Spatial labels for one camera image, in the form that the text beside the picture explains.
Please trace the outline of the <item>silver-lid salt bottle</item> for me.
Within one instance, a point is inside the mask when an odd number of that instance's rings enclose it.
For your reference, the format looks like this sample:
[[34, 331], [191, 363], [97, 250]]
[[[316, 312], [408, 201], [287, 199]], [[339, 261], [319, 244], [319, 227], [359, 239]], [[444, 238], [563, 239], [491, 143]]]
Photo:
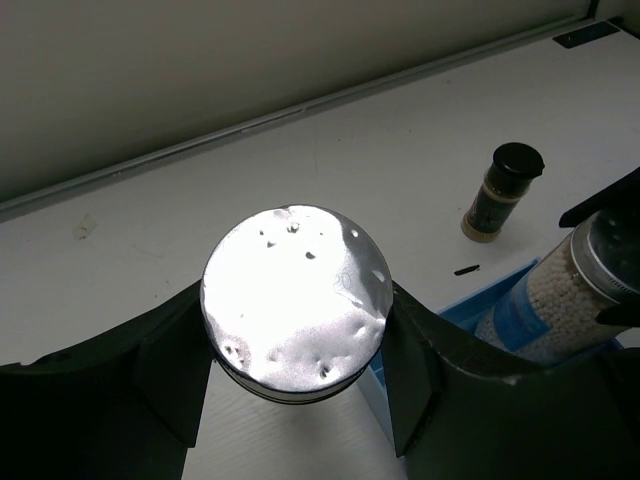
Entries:
[[639, 299], [639, 209], [605, 208], [579, 224], [482, 318], [479, 339], [544, 365], [627, 328], [598, 314]]
[[304, 405], [351, 386], [393, 305], [387, 262], [348, 217], [318, 206], [256, 213], [216, 245], [200, 304], [221, 368], [265, 400]]

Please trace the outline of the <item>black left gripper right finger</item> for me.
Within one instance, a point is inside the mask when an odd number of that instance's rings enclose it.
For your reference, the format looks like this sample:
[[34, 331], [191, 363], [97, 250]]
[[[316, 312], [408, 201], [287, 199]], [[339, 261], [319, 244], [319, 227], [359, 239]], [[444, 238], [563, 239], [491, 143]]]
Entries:
[[558, 367], [497, 349], [401, 287], [382, 343], [396, 454], [411, 479], [635, 479], [639, 352]]

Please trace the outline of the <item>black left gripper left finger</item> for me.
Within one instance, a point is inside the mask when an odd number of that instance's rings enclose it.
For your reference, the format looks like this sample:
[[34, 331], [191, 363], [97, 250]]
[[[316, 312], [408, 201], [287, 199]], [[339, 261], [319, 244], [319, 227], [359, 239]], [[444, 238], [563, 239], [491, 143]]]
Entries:
[[4, 479], [179, 479], [213, 351], [193, 284], [30, 365], [1, 368]]

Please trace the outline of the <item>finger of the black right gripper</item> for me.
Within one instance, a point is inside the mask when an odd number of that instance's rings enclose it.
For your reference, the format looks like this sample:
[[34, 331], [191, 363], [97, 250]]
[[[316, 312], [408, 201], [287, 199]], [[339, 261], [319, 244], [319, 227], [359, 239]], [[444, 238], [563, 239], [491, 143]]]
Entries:
[[605, 307], [597, 313], [595, 323], [599, 335], [618, 335], [631, 328], [638, 328], [639, 302], [623, 302]]
[[574, 228], [603, 209], [623, 209], [639, 206], [640, 168], [615, 181], [564, 212], [558, 222], [560, 228]]

